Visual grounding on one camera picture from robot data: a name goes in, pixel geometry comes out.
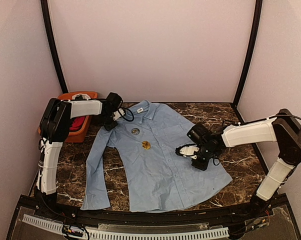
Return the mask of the light blue shirt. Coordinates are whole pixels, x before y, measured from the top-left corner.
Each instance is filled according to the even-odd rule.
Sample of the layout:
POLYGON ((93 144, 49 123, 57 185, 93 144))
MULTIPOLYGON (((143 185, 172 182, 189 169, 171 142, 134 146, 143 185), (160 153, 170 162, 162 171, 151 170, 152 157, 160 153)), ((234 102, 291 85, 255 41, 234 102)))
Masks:
POLYGON ((123 162, 131 212, 184 210, 204 202, 226 187, 232 177, 223 166, 209 162, 196 169, 177 147, 190 143, 193 123, 166 104, 143 100, 131 107, 134 120, 120 119, 115 128, 100 128, 86 161, 86 189, 82 210, 110 207, 103 169, 106 147, 118 150, 123 162), (140 133, 131 133, 138 128, 140 133), (148 141, 150 149, 142 142, 148 141))

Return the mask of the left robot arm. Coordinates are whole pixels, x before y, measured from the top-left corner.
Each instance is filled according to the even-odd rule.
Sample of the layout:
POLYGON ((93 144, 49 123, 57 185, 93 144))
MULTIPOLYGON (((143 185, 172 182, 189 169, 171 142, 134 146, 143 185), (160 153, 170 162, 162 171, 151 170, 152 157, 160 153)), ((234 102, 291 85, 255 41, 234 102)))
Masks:
POLYGON ((52 195, 56 192, 59 155, 69 136, 72 119, 101 116, 104 127, 111 130, 117 125, 116 113, 123 116, 120 109, 122 102, 123 99, 114 92, 109 93, 105 99, 49 100, 39 124, 40 160, 36 186, 42 194, 52 195))

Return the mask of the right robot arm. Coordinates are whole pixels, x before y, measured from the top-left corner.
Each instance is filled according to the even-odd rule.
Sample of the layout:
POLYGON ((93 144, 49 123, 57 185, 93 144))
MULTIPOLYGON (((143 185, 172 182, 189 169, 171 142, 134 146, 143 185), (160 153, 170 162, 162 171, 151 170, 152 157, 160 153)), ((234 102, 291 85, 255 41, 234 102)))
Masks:
POLYGON ((270 144, 277 150, 276 159, 267 165, 268 172, 257 187, 245 212, 256 217, 301 163, 301 117, 283 108, 278 113, 244 123, 223 124, 218 130, 195 124, 186 134, 191 140, 176 149, 176 154, 191 158, 192 166, 205 171, 227 149, 255 145, 257 149, 270 144))

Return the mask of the white cloth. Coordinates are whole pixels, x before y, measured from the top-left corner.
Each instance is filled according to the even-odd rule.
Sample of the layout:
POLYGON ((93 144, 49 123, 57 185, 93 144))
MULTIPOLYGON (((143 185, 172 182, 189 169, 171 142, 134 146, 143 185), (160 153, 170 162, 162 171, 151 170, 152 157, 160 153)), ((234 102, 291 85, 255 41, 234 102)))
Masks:
POLYGON ((89 99, 91 99, 91 97, 87 93, 76 93, 72 96, 71 99, 79 101, 79 100, 89 100, 89 99))

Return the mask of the red cloth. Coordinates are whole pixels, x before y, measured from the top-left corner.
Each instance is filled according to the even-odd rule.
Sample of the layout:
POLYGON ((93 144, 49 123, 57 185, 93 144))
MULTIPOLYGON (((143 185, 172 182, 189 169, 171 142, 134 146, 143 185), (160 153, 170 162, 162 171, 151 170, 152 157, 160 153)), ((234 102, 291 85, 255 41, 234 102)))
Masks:
POLYGON ((70 132, 78 132, 81 131, 85 126, 86 116, 79 116, 71 119, 71 125, 69 128, 70 132))

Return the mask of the orange plastic basket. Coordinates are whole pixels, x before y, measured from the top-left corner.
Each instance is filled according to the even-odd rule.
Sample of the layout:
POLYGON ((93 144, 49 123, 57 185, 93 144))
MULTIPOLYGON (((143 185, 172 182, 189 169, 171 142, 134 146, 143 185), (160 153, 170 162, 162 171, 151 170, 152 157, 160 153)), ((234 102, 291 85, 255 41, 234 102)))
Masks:
POLYGON ((41 137, 50 142, 82 143, 92 115, 101 104, 95 104, 98 93, 74 91, 51 98, 39 124, 41 137))

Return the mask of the black left frame pole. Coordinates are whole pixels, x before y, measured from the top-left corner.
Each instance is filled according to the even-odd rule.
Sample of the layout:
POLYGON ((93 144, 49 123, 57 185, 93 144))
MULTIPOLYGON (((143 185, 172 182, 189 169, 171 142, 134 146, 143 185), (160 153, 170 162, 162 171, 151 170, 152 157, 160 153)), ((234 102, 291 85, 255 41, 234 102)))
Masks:
POLYGON ((56 72, 56 76, 58 79, 58 83, 61 89, 61 92, 63 94, 66 94, 69 92, 67 83, 64 77, 64 73, 62 70, 62 66, 60 63, 60 58, 55 42, 55 36, 53 32, 53 26, 52 26, 52 20, 51 20, 51 15, 50 15, 50 10, 49 10, 49 1, 48 0, 40 0, 40 5, 41 5, 41 12, 42 12, 42 17, 43 17, 43 22, 44 22, 44 27, 45 27, 45 32, 46 32, 46 37, 47 37, 47 42, 48 46, 50 49, 50 55, 53 61, 54 69, 56 72))

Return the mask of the black frame pole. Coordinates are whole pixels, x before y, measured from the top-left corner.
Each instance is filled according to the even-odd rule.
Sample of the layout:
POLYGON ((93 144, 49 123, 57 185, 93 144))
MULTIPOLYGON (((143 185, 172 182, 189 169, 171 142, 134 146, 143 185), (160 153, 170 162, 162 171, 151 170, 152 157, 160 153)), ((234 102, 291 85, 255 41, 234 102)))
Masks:
POLYGON ((254 6, 254 12, 253 12, 251 31, 250 31, 247 50, 246 50, 246 54, 245 54, 245 59, 243 62, 243 67, 242 67, 242 71, 240 74, 237 89, 235 92, 235 96, 234 96, 234 99, 232 102, 234 108, 237 108, 240 103, 241 96, 243 94, 245 83, 246 83, 246 80, 248 77, 251 61, 252 61, 253 54, 254 54, 255 44, 256 44, 256 40, 257 40, 257 36, 258 36, 262 7, 263 7, 263 0, 256 0, 255 6, 254 6))
POLYGON ((43 22, 44 22, 44 27, 45 27, 45 32, 46 32, 46 37, 47 37, 47 42, 48 46, 50 49, 50 55, 53 61, 54 69, 56 72, 56 76, 58 79, 58 83, 61 89, 61 92, 63 94, 66 94, 69 92, 67 83, 64 77, 64 73, 62 70, 62 66, 60 63, 60 58, 55 42, 55 36, 53 32, 53 26, 52 26, 52 20, 51 20, 51 15, 50 15, 50 10, 49 10, 49 1, 48 0, 40 0, 40 5, 41 5, 41 12, 42 12, 42 17, 43 17, 43 22))

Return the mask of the black right frame pole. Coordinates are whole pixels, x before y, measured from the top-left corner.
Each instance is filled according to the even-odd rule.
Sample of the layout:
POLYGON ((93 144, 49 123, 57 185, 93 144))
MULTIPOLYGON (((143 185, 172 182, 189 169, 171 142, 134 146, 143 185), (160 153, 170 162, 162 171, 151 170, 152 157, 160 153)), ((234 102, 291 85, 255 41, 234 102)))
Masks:
POLYGON ((235 96, 234 96, 234 99, 232 102, 234 108, 237 108, 240 103, 241 96, 243 94, 245 83, 246 83, 246 80, 248 77, 251 61, 252 61, 253 54, 254 54, 255 44, 256 44, 256 40, 257 40, 257 36, 258 36, 262 7, 263 7, 263 0, 256 0, 255 6, 254 6, 254 12, 253 12, 251 31, 250 31, 247 50, 246 50, 246 54, 245 54, 245 59, 243 62, 243 67, 242 67, 242 71, 240 74, 237 89, 235 92, 235 96))

